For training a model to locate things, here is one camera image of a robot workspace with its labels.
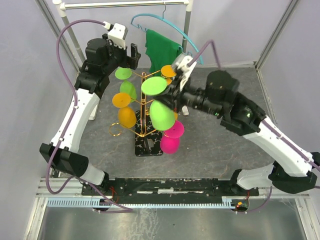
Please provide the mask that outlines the orange wine glass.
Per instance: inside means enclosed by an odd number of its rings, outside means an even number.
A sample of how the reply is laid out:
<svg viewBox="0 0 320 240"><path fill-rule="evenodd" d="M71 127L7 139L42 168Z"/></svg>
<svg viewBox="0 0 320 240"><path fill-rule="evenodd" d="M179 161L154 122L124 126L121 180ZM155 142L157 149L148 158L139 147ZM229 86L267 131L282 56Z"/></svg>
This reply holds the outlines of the orange wine glass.
<svg viewBox="0 0 320 240"><path fill-rule="evenodd" d="M119 92L112 98L112 104L118 108L118 121L126 128L132 128L137 121L134 110L129 106L131 97L125 92Z"/></svg>
<svg viewBox="0 0 320 240"><path fill-rule="evenodd" d="M165 65L160 70L161 76L166 79L167 85L171 84L173 78L176 76L175 71L172 69L171 65Z"/></svg>

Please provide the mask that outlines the lime green wine glass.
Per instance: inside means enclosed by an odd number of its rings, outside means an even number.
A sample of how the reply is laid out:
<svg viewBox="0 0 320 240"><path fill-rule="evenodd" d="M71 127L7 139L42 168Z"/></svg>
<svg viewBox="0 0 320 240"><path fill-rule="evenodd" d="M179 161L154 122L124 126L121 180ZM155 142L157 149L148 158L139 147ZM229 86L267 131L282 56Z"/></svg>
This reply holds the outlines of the lime green wine glass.
<svg viewBox="0 0 320 240"><path fill-rule="evenodd" d="M119 67L115 71L115 77L119 80L123 80L120 85L119 92L126 93L131 98L131 103L137 99L136 87L128 80L132 76L132 70L130 68Z"/></svg>

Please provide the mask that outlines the pink wine glass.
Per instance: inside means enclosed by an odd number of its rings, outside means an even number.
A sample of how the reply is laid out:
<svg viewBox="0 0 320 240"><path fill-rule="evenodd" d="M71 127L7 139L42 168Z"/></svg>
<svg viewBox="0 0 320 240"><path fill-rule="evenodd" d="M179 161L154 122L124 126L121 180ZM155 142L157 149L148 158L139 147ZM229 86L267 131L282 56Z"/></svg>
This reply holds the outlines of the pink wine glass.
<svg viewBox="0 0 320 240"><path fill-rule="evenodd" d="M174 125L164 131L164 136L160 141L160 148L166 154L175 154L180 146L180 137L184 134L184 125L176 120Z"/></svg>

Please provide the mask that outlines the gold wine glass rack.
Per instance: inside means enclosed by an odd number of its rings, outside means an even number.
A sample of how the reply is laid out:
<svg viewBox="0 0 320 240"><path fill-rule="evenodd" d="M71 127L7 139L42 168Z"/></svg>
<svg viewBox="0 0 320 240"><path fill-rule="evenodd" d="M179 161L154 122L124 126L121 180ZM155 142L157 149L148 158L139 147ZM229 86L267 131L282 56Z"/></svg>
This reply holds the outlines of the gold wine glass rack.
<svg viewBox="0 0 320 240"><path fill-rule="evenodd" d="M142 72L141 74L132 71L132 75L140 77L141 83L144 83L149 77L153 77L157 71L152 73ZM152 103L151 99L142 92L140 99L130 102L129 106L133 109L136 116L136 123L133 127L127 128L118 122L112 123L109 127L109 133L114 136L120 136L123 130L129 130L134 133L134 154L137 157L162 156L163 151L160 147L162 133L156 130L151 123L148 104Z"/></svg>

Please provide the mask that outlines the silver white clothes rail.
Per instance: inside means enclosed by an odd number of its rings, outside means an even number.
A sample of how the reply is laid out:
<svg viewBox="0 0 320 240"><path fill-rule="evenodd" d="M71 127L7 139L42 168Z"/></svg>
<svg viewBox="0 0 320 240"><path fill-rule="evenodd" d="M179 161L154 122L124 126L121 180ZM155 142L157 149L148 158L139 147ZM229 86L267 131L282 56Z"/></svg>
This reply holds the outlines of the silver white clothes rail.
<svg viewBox="0 0 320 240"><path fill-rule="evenodd" d="M70 22L67 17L66 11L67 10L77 10L77 9L98 9L98 8L121 8L121 7L142 7L142 6L164 6L164 11L162 13L162 16L156 16L154 14L142 14L142 16L145 17L152 17L156 18L158 20L161 20L162 22L166 23L167 25L174 28L177 32L179 32L182 35L182 51L186 53L187 50L187 42L193 47L193 49L196 51L196 46L194 43L189 39L188 33L189 33L189 27L190 27L190 21L191 21L191 13L193 9L193 0L135 0L135 1L118 1L118 2L100 2L100 3L65 3L62 0L52 0L52 3L54 4L59 16L62 19L62 22L64 23L64 26L67 26ZM182 30L178 29L177 26L175 26L173 23L167 21L164 17L164 13L166 11L166 7L169 5L184 5L185 6L185 17L184 17L184 25L183 25L183 32ZM70 39L73 43L73 46L75 48L75 51L77 52L79 59L84 62L85 56L84 53L80 47L80 44L75 36L74 31L70 27L68 31L68 34L70 36ZM98 111L98 104L93 108L89 120L95 120L97 111Z"/></svg>

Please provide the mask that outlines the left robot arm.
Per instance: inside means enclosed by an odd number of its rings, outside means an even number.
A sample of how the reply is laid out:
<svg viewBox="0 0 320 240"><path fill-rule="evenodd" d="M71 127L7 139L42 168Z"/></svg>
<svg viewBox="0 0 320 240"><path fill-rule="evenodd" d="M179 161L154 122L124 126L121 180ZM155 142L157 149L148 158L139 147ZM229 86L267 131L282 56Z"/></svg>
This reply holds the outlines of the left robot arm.
<svg viewBox="0 0 320 240"><path fill-rule="evenodd" d="M110 83L109 76L119 67L135 70L141 54L135 43L127 48L116 46L116 42L107 38L95 38L87 43L86 60L72 90L73 97L64 120L49 144L42 143L40 154L54 169L93 184L93 190L99 195L110 191L109 175L94 167L88 157L78 153L80 141L91 113L100 102Z"/></svg>

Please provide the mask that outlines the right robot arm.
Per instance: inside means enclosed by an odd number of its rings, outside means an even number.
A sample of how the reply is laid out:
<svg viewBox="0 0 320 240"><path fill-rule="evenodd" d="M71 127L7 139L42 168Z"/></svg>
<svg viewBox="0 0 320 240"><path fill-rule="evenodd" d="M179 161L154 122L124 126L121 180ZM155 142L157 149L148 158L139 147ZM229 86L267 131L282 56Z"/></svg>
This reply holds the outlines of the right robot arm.
<svg viewBox="0 0 320 240"><path fill-rule="evenodd" d="M234 172L234 180L228 184L233 195L253 188L275 187L289 194L317 188L313 169L320 167L320 154L302 149L280 131L260 106L239 92L240 82L227 71L219 68L210 72L203 89L191 86L197 59L180 54L171 65L175 73L171 83L161 76L142 83L142 93L153 97L149 109L153 127L168 130L174 124L174 112L187 106L215 116L226 130L270 155L272 164Z"/></svg>

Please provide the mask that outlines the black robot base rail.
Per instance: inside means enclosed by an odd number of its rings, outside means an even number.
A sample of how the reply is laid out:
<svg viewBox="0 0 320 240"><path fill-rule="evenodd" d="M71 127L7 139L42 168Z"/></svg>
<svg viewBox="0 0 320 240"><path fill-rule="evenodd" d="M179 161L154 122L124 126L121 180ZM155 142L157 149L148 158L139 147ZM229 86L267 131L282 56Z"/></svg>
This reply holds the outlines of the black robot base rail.
<svg viewBox="0 0 320 240"><path fill-rule="evenodd" d="M97 188L119 204L220 204L222 197L259 195L257 188L245 190L218 178L111 178Z"/></svg>

